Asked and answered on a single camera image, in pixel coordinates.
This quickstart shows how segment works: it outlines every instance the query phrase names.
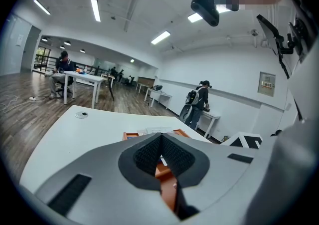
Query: black jacket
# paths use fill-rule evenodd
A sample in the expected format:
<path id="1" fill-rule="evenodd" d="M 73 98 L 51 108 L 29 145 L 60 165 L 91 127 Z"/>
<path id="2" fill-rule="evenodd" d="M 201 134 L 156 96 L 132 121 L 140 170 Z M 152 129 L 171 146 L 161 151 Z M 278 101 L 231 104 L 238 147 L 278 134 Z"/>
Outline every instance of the black jacket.
<path id="1" fill-rule="evenodd" d="M 208 103 L 208 89 L 202 88 L 198 91 L 199 94 L 199 101 L 195 105 L 198 109 L 203 110 L 204 109 L 204 103 Z"/>
<path id="2" fill-rule="evenodd" d="M 75 71 L 74 63 L 72 61 L 70 61 L 70 64 L 68 64 L 68 61 L 62 62 L 60 59 L 56 61 L 55 68 L 62 68 L 64 71 Z"/>

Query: black slot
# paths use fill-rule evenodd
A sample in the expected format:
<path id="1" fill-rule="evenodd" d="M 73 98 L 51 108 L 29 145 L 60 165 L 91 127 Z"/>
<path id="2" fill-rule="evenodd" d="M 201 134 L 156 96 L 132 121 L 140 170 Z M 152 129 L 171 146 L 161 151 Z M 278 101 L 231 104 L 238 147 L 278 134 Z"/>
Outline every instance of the black slot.
<path id="1" fill-rule="evenodd" d="M 238 155 L 238 154 L 234 154 L 234 153 L 230 154 L 228 156 L 228 158 L 233 159 L 233 160 L 237 160 L 240 162 L 244 162 L 247 164 L 250 164 L 253 161 L 253 158 L 251 158 L 251 157 L 242 156 L 242 155 Z"/>
<path id="2" fill-rule="evenodd" d="M 243 147 L 239 138 L 237 138 L 230 146 Z"/>
<path id="3" fill-rule="evenodd" d="M 262 143 L 262 141 L 259 137 L 254 137 L 254 136 L 244 136 L 244 137 L 246 139 L 246 142 L 247 142 L 249 148 L 258 149 L 258 146 L 257 146 L 255 141 L 257 141 L 259 143 L 259 145 L 261 145 L 261 143 Z"/>
<path id="4" fill-rule="evenodd" d="M 76 175 L 48 204 L 62 216 L 70 211 L 92 178 L 84 175 Z"/>

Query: backpack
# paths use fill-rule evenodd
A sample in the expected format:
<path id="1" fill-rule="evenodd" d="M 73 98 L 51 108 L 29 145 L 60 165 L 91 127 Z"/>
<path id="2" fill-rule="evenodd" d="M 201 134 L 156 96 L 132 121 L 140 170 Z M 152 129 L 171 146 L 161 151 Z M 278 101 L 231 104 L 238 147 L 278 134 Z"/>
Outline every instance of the backpack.
<path id="1" fill-rule="evenodd" d="M 186 104 L 189 104 L 189 105 L 196 105 L 198 104 L 198 102 L 200 101 L 199 99 L 199 91 L 204 88 L 204 87 L 201 87 L 199 89 L 194 89 L 192 91 L 190 91 L 186 97 Z"/>

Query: table leg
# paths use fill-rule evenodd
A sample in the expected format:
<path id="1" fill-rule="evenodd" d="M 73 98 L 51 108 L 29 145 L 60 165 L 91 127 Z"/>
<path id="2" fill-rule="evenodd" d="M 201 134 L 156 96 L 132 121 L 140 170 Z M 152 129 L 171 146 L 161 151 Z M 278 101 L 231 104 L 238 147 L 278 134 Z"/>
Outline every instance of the table leg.
<path id="1" fill-rule="evenodd" d="M 94 103 L 96 98 L 96 89 L 97 89 L 97 82 L 94 82 L 94 89 L 93 89 L 93 98 L 92 98 L 92 109 L 94 109 Z"/>
<path id="2" fill-rule="evenodd" d="M 167 104 L 167 106 L 166 106 L 166 110 L 167 110 L 168 107 L 169 107 L 170 101 L 171 101 L 171 97 L 169 98 L 168 104 Z"/>
<path id="3" fill-rule="evenodd" d="M 205 133 L 205 135 L 204 135 L 205 138 L 206 138 L 206 136 L 210 133 L 210 129 L 211 129 L 211 127 L 213 126 L 214 122 L 215 122 L 215 118 L 212 118 L 212 119 L 211 119 L 211 122 L 210 122 L 210 124 L 209 124 L 209 126 L 208 126 L 208 129 L 207 129 L 207 131 L 206 131 L 206 133 Z"/>
<path id="4" fill-rule="evenodd" d="M 146 101 L 146 98 L 148 97 L 148 92 L 149 92 L 149 89 L 146 90 L 146 95 L 145 95 L 144 102 Z"/>
<path id="5" fill-rule="evenodd" d="M 153 104 L 154 104 L 154 100 L 155 100 L 155 98 L 153 98 L 153 100 L 152 100 L 152 103 L 151 103 L 151 108 L 153 107 Z"/>
<path id="6" fill-rule="evenodd" d="M 74 82 L 73 82 L 73 90 L 72 90 L 72 98 L 75 98 L 75 89 L 76 89 L 76 78 L 74 78 Z"/>
<path id="7" fill-rule="evenodd" d="M 65 75 L 65 81 L 64 81 L 64 104 L 67 104 L 67 102 L 68 102 L 68 81 L 69 81 L 69 76 Z"/>
<path id="8" fill-rule="evenodd" d="M 98 84 L 98 90 L 97 90 L 97 93 L 96 93 L 95 103 L 98 103 L 98 101 L 99 101 L 100 88 L 101 88 L 101 83 L 99 82 L 99 84 Z"/>

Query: white table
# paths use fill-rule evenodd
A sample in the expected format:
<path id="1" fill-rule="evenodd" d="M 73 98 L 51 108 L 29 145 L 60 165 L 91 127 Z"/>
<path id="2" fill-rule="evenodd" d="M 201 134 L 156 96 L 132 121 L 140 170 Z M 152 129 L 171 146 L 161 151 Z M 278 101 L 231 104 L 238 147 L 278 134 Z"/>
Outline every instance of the white table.
<path id="1" fill-rule="evenodd" d="M 88 117 L 78 119 L 77 112 L 86 112 Z M 210 143 L 175 117 L 116 113 L 73 105 L 38 143 L 24 167 L 20 184 L 35 193 L 48 178 L 86 152 L 120 142 L 124 132 L 134 133 L 146 127 L 181 129 L 193 139 Z"/>
<path id="2" fill-rule="evenodd" d="M 166 110 L 167 110 L 167 109 L 168 109 L 168 107 L 169 107 L 169 103 L 170 103 L 170 101 L 171 101 L 172 96 L 171 96 L 171 95 L 168 95 L 168 94 L 165 94 L 165 93 L 162 93 L 162 92 L 159 92 L 159 91 L 155 91 L 155 90 L 153 90 L 153 89 L 148 88 L 148 89 L 147 89 L 147 91 L 146 91 L 146 95 L 145 95 L 144 101 L 146 101 L 146 99 L 147 99 L 147 97 L 148 97 L 148 92 L 149 92 L 149 91 L 150 91 L 150 92 L 153 92 L 153 93 L 156 93 L 156 94 L 159 94 L 159 97 L 160 97 L 161 95 L 169 97 L 169 101 L 168 101 L 167 106 L 166 106 Z M 153 107 L 154 100 L 155 100 L 155 98 L 153 98 L 153 100 L 152 100 L 151 108 Z"/>
<path id="3" fill-rule="evenodd" d="M 214 112 L 211 112 L 211 111 L 210 111 L 210 112 L 203 111 L 201 116 L 204 116 L 204 117 L 206 117 L 206 118 L 208 118 L 208 119 L 211 119 L 210 124 L 209 124 L 209 126 L 208 126 L 208 128 L 207 128 L 207 131 L 206 131 L 206 133 L 205 133 L 205 135 L 204 135 L 204 137 L 206 138 L 206 137 L 209 135 L 210 129 L 211 129 L 211 127 L 213 126 L 215 120 L 216 120 L 216 119 L 219 119 L 220 116 L 219 116 L 217 113 L 214 113 Z"/>
<path id="4" fill-rule="evenodd" d="M 136 89 L 135 89 L 135 91 L 138 89 L 138 85 L 140 85 L 139 93 L 140 93 L 140 91 L 141 91 L 141 87 L 142 87 L 142 86 L 143 86 L 143 87 L 147 87 L 147 88 L 149 88 L 149 86 L 148 86 L 148 85 L 141 84 L 141 83 L 137 83 L 137 84 L 136 84 Z"/>
<path id="5" fill-rule="evenodd" d="M 112 75 L 106 75 L 106 74 L 101 74 L 101 77 L 102 77 L 102 78 L 111 78 L 111 79 L 112 79 L 112 81 L 111 81 L 111 88 L 112 88 L 112 86 L 113 86 L 113 81 L 114 81 L 114 76 L 112 76 Z"/>
<path id="6" fill-rule="evenodd" d="M 82 79 L 85 81 L 93 81 L 94 82 L 94 89 L 93 89 L 93 98 L 92 98 L 92 109 L 94 109 L 94 103 L 98 103 L 99 100 L 99 93 L 100 93 L 100 87 L 101 87 L 101 82 L 103 81 L 103 78 L 94 76 L 94 75 L 89 75 L 89 74 L 79 74 L 74 71 L 65 71 L 65 84 L 64 84 L 64 104 L 67 104 L 67 90 L 68 90 L 68 80 L 69 77 L 74 78 L 73 82 L 73 93 L 72 93 L 72 98 L 75 98 L 75 89 L 76 89 L 76 79 Z"/>

